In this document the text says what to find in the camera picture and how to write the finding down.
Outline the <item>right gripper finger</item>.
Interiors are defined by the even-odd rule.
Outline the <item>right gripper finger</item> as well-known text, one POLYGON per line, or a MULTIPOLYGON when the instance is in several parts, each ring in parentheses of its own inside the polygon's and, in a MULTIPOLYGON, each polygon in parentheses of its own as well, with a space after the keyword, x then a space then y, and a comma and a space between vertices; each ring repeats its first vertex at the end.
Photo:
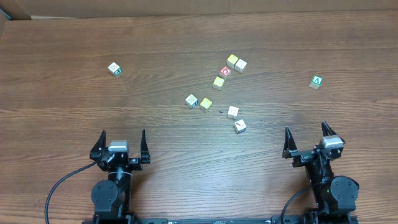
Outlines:
POLYGON ((297 146, 295 144, 292 133, 290 132, 289 127, 287 126, 285 128, 285 142, 284 142, 284 148, 282 150, 282 157, 292 158, 296 152, 298 152, 297 146))
POLYGON ((337 134, 336 132, 334 132, 334 130, 332 130, 332 128, 329 126, 329 124, 326 121, 322 122, 322 133, 323 137, 337 134))

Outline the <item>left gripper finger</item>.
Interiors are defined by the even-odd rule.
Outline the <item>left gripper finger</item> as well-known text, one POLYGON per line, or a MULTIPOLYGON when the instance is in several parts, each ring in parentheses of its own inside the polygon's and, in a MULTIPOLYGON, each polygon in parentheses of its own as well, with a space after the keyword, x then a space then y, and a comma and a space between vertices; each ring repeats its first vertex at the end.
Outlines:
POLYGON ((141 152, 141 163, 150 164, 150 153, 146 141, 146 131, 144 129, 142 130, 140 152, 141 152))
POLYGON ((106 147, 106 131, 103 130, 99 139, 90 151, 90 158, 101 158, 103 149, 106 147))

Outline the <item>white block red mark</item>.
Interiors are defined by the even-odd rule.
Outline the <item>white block red mark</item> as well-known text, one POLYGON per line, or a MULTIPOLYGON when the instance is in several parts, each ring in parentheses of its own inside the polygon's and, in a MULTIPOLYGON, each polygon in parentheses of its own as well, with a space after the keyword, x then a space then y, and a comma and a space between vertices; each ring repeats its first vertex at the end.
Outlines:
POLYGON ((234 128, 237 133, 242 133, 246 130, 246 123, 243 119, 237 120, 234 122, 234 128))

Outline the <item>white block red M side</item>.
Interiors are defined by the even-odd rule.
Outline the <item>white block red M side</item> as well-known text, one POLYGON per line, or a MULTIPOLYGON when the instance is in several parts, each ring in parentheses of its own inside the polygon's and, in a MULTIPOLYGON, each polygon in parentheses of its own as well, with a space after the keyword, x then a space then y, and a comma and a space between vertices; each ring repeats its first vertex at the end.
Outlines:
POLYGON ((228 109, 228 118, 236 119, 238 117, 239 108, 235 106, 230 106, 228 109))

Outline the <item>white block blue side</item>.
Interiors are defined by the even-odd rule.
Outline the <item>white block blue side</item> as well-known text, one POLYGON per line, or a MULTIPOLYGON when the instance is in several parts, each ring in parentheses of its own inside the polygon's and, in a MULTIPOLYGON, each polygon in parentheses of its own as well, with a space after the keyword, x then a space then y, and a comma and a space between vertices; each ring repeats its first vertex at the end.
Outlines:
POLYGON ((185 103, 192 109, 198 104, 198 99, 193 94, 190 94, 185 99, 185 103))

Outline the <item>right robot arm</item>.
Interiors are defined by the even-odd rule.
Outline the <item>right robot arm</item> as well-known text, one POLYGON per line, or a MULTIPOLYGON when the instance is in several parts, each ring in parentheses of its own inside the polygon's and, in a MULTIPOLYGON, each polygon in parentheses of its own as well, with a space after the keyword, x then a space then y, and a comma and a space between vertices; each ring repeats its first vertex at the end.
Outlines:
POLYGON ((323 137, 320 142, 306 151, 299 151, 289 128, 285 128, 285 142, 282 151, 284 159, 293 159, 292 167, 304 167, 310 186, 292 196, 283 207, 280 222, 286 223, 357 223, 358 219, 350 215, 356 210, 359 184, 347 176, 336 176, 330 162, 341 157, 345 140, 322 122, 323 137), (298 218, 286 218, 287 207, 294 199, 308 190, 312 190, 316 207, 307 208, 298 218))

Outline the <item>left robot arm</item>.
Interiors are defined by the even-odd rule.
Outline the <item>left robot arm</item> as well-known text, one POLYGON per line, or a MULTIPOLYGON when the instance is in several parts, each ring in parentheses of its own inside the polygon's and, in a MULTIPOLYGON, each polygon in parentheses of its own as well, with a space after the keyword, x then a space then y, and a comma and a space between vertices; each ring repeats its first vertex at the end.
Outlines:
POLYGON ((93 223, 140 223, 138 216, 129 211, 131 199, 132 172, 142 170, 143 164, 150 163, 146 132, 141 136, 141 156, 129 157, 126 140, 112 141, 106 145, 103 131, 90 151, 90 159, 108 173, 106 180, 99 181, 91 191, 95 206, 93 223))

